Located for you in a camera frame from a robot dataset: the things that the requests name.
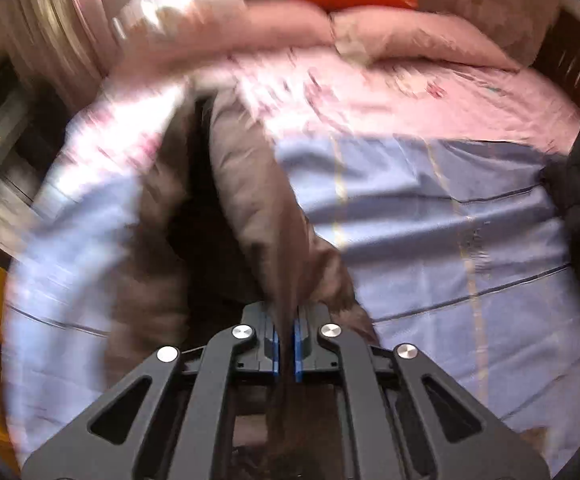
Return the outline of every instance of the pink blanket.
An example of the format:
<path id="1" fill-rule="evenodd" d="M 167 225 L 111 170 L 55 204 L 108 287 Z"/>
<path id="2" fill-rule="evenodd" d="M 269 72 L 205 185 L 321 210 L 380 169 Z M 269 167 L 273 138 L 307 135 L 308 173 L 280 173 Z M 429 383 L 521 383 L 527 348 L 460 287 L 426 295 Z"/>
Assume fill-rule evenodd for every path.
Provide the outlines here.
<path id="1" fill-rule="evenodd" d="M 104 86 L 68 127 L 54 185 L 69 196 L 106 176 L 151 165 L 174 108 L 190 85 L 238 85 L 271 139 L 414 136 L 510 141 L 568 153 L 580 110 L 532 69 L 519 73 L 392 60 L 360 68 L 330 48 L 231 56 L 156 86 Z"/>

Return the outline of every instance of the brown garment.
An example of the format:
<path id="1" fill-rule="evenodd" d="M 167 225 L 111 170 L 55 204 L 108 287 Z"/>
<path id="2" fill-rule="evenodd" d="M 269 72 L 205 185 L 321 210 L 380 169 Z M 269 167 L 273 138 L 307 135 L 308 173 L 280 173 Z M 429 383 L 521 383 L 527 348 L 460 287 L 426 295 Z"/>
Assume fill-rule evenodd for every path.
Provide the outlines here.
<path id="1" fill-rule="evenodd" d="M 132 229 L 106 351 L 111 383 L 160 346 L 205 344 L 260 300 L 272 305 L 283 348 L 306 303 L 326 304 L 334 322 L 376 341 L 339 252 L 314 233 L 233 91 L 177 110 Z"/>

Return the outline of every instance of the silver bolt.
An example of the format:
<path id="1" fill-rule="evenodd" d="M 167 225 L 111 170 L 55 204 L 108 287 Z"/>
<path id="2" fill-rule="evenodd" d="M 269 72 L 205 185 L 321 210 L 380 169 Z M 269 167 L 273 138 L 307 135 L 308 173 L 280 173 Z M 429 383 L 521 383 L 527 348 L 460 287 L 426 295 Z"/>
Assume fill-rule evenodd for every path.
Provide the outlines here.
<path id="1" fill-rule="evenodd" d="M 163 363 L 171 363 L 179 357 L 179 350 L 174 346 L 162 346 L 157 352 L 157 359 Z"/>
<path id="2" fill-rule="evenodd" d="M 325 337 L 337 337 L 341 333 L 341 327 L 335 323 L 328 323 L 321 327 L 321 335 Z"/>
<path id="3" fill-rule="evenodd" d="M 403 343 L 397 347 L 397 354 L 403 359 L 414 359 L 419 353 L 419 349 L 410 343 Z"/>
<path id="4" fill-rule="evenodd" d="M 232 329 L 232 335 L 237 339 L 247 339 L 252 332 L 252 327 L 249 325 L 237 325 Z"/>

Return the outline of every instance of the pink curtain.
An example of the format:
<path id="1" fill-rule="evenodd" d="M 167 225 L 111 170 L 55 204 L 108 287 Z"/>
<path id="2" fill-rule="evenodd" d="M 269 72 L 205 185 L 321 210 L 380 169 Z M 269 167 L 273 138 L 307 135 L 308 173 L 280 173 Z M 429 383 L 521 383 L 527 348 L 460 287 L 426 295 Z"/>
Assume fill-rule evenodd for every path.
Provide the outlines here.
<path id="1" fill-rule="evenodd" d="M 100 0 L 0 0 L 0 43 L 23 81 L 47 79 L 73 112 L 118 52 Z"/>

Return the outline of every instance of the mattress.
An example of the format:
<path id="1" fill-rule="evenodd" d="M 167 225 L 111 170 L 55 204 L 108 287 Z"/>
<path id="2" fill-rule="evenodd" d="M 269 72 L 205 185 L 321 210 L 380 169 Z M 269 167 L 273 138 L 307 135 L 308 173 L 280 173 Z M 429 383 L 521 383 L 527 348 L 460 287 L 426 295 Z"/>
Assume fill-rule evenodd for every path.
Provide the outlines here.
<path id="1" fill-rule="evenodd" d="M 108 81 L 68 127 L 8 280 L 4 379 L 20 460 L 104 389 L 115 266 L 139 176 L 185 92 L 238 85 L 381 344 L 419 346 L 517 431 L 580 445 L 580 292 L 536 175 L 580 111 L 532 70 L 371 69 L 329 49 L 231 57 L 141 89 Z"/>

